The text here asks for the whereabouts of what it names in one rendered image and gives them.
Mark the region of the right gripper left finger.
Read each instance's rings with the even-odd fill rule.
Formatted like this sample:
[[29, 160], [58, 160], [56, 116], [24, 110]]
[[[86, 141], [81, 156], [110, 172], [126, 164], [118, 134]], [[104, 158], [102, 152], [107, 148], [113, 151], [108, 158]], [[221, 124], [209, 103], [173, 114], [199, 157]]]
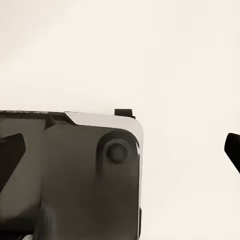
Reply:
[[0, 138], [0, 193], [26, 153], [22, 133]]

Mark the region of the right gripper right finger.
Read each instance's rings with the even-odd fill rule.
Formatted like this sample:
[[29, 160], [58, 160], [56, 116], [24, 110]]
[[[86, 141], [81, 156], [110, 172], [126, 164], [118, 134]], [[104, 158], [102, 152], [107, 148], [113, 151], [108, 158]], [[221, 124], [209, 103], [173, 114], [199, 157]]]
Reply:
[[227, 135], [224, 151], [240, 173], [240, 135], [230, 132]]

